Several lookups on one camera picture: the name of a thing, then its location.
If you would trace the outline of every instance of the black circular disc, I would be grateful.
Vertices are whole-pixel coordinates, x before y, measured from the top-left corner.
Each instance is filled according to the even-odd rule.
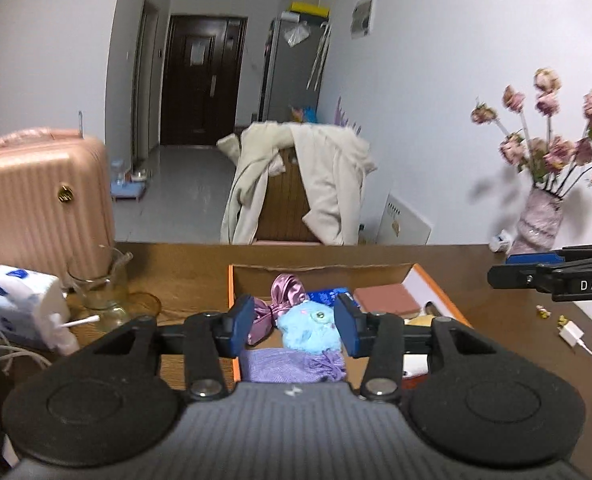
[[[458,460],[525,468],[564,458],[585,405],[561,378],[513,355],[467,356],[431,375],[409,414],[431,445]]]
[[[42,462],[121,462],[154,446],[176,420],[178,398],[163,380],[117,362],[95,362],[85,376],[41,379],[10,394],[3,422],[20,453]]]

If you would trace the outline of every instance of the gray floor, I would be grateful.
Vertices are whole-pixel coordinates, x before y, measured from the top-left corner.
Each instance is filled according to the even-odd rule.
[[[140,202],[114,203],[116,241],[217,244],[236,168],[216,149],[161,146]]]

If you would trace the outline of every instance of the pink satin scrunchie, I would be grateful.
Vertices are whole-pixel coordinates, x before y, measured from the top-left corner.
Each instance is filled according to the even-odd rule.
[[[272,284],[272,304],[254,298],[256,315],[247,335],[247,344],[255,345],[266,338],[276,326],[276,320],[292,306],[309,298],[300,280],[293,274],[281,274]]]

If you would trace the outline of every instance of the plastic bag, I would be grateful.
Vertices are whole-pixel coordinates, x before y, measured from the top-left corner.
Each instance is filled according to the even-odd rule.
[[[296,46],[305,41],[310,35],[310,26],[306,23],[299,23],[285,32],[285,40],[287,40],[289,46]]]

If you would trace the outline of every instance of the vase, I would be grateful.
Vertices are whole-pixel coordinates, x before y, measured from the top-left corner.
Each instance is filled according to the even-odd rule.
[[[550,251],[563,220],[562,202],[552,192],[533,187],[516,224],[518,234],[509,255]]]

